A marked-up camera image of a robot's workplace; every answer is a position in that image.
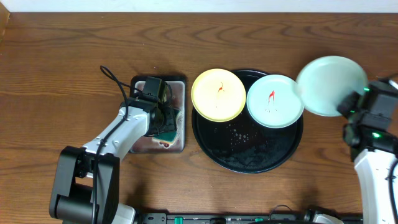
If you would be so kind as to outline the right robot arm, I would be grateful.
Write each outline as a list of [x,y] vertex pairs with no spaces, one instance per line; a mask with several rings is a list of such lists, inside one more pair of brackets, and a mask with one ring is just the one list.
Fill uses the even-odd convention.
[[397,136],[388,132],[397,107],[397,83],[382,78],[338,105],[347,119],[343,140],[359,178],[364,223],[397,223]]

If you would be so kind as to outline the green scrub sponge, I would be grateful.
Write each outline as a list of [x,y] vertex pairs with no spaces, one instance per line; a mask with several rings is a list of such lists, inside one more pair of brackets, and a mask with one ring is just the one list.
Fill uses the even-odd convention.
[[159,133],[158,135],[154,136],[155,139],[158,139],[159,141],[167,141],[167,142],[173,142],[174,139],[177,136],[176,130],[174,131],[167,131],[167,132],[162,132]]

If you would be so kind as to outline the light green plate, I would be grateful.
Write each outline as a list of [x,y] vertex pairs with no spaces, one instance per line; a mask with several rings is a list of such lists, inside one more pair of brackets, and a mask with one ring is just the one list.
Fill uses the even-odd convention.
[[285,128],[304,111],[297,83],[283,75],[266,75],[249,88],[246,106],[252,119],[267,128]]
[[307,111],[340,116],[338,105],[349,94],[364,94],[368,78],[355,61],[340,56],[320,57],[308,63],[297,79],[298,95]]

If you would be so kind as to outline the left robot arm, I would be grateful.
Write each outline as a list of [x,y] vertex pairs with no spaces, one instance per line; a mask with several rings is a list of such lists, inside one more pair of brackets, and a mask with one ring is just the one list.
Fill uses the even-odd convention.
[[65,147],[58,158],[49,214],[64,223],[134,223],[136,210],[119,201],[120,164],[143,137],[173,133],[181,142],[185,108],[121,105],[106,129],[82,147]]

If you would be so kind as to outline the yellow plate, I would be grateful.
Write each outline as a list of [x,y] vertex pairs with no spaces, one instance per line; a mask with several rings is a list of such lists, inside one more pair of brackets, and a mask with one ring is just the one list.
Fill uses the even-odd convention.
[[214,68],[195,79],[191,99],[193,107],[202,117],[214,122],[226,122],[242,112],[246,104],[246,89],[233,72]]

